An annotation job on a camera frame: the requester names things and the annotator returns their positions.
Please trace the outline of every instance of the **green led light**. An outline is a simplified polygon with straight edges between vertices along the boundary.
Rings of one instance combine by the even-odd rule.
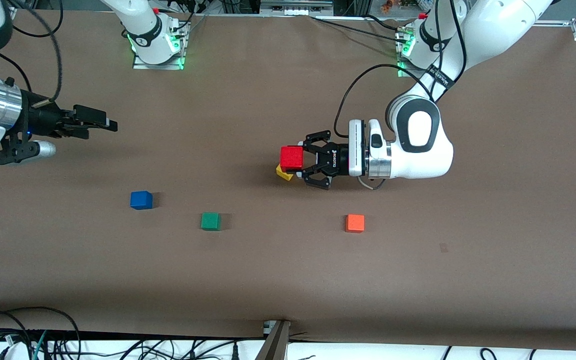
[[[131,39],[130,36],[128,36],[128,41],[130,42],[130,48],[132,52],[137,54],[137,51],[135,51],[135,44],[133,43],[133,39]]]
[[[410,39],[408,41],[406,41],[406,45],[404,46],[403,50],[402,50],[402,54],[405,57],[409,57],[410,56],[410,52],[412,51],[412,48],[415,46],[415,37],[414,36],[410,36]]]

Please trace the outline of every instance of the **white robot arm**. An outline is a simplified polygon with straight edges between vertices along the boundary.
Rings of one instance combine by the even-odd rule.
[[[101,0],[121,20],[135,54],[147,64],[161,64],[181,50],[179,19],[155,13],[148,0]]]
[[[464,0],[455,2],[455,15],[459,24],[464,22],[467,14]],[[403,57],[419,69],[427,69],[439,56],[439,50],[446,47],[457,31],[453,19],[453,6],[450,0],[436,0],[436,6],[430,9],[427,17],[418,18],[407,27],[414,29],[414,44],[409,51],[402,51]]]
[[[387,162],[388,159],[373,159],[372,141],[368,141],[366,175],[382,179],[444,175],[453,162],[453,146],[446,137],[434,100],[441,98],[451,88],[462,70],[468,70],[508,50],[526,34],[550,4],[551,0],[478,0],[461,25],[465,49],[455,36],[443,51],[441,68],[439,59],[436,59],[420,79],[427,89],[432,89],[436,75],[431,97],[421,84],[415,84],[392,103],[386,121],[394,130],[395,139],[384,141],[381,138],[386,147],[390,147],[390,173],[371,170],[371,162]]]
[[[128,32],[135,54],[147,64],[166,62],[180,51],[179,20],[156,13],[148,0],[101,0],[111,7]],[[12,36],[12,19],[5,0],[0,0],[0,49]],[[46,96],[20,89],[14,79],[0,79],[0,165],[27,163],[52,157],[55,146],[48,141],[31,140],[33,135],[53,138],[87,139],[89,128],[117,131],[117,123],[106,113],[75,105],[62,110]],[[31,106],[39,102],[41,107]]]
[[[454,25],[455,18],[459,20],[454,5],[456,0],[447,1],[450,5],[445,9],[450,10]],[[444,175],[453,162],[453,144],[444,132],[435,101],[459,80],[463,71],[508,50],[532,27],[551,1],[478,0],[459,27],[462,39],[459,30],[457,36],[453,36],[450,27],[439,25],[441,32],[446,31],[446,35],[452,37],[443,49],[441,66],[439,57],[428,51],[428,42],[422,39],[423,42],[419,43],[415,39],[417,43],[407,55],[409,60],[420,65],[428,59],[432,61],[420,78],[420,84],[415,84],[395,98],[387,109],[386,121],[395,133],[395,139],[391,141],[384,137],[377,119],[368,122],[367,131],[363,120],[351,120],[348,144],[329,141],[329,131],[310,134],[298,146],[306,152],[315,153],[316,164],[309,168],[283,164],[281,168],[287,173],[301,176],[307,185],[322,189],[329,189],[332,178],[339,175],[382,180]],[[440,18],[445,18],[441,7],[438,13]],[[426,24],[429,19],[434,22],[434,18],[429,17],[425,19]],[[326,145],[315,146],[313,139],[326,141]],[[294,146],[284,148],[288,148],[286,151],[295,150]],[[317,173],[323,173],[326,178],[315,180],[312,175]]]

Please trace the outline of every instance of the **green cable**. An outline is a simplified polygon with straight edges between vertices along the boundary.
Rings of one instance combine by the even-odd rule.
[[[39,342],[37,342],[37,348],[34,349],[34,354],[32,354],[32,360],[37,360],[37,358],[39,357],[39,349],[41,349],[42,347],[42,343],[44,342],[46,333],[48,333],[48,330],[44,330],[43,333],[41,334],[41,337],[39,337]]]

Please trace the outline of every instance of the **blue block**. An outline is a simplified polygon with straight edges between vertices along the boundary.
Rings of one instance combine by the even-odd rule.
[[[133,191],[130,193],[130,207],[135,210],[153,208],[153,194],[148,191]]]

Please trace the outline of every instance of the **brown table surface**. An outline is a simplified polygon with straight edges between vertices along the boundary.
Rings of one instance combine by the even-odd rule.
[[[23,11],[14,22],[41,32]],[[308,340],[576,349],[569,28],[535,27],[467,71],[439,102],[450,172],[380,191],[353,178],[323,191],[275,167],[280,146],[332,128],[361,71],[393,63],[388,40],[305,16],[213,16],[190,34],[185,70],[156,71],[131,68],[121,30],[112,13],[65,14],[57,103],[105,110],[119,132],[58,139],[51,159],[0,166],[0,309],[54,306],[86,331],[256,336],[282,318]],[[2,53],[52,95],[48,39],[15,32]],[[22,84],[0,60],[7,76]],[[373,71],[342,129],[383,120],[411,85]],[[142,190],[155,209],[129,207]],[[202,212],[225,214],[227,229],[201,230]],[[363,234],[343,231],[353,213],[366,216]]]

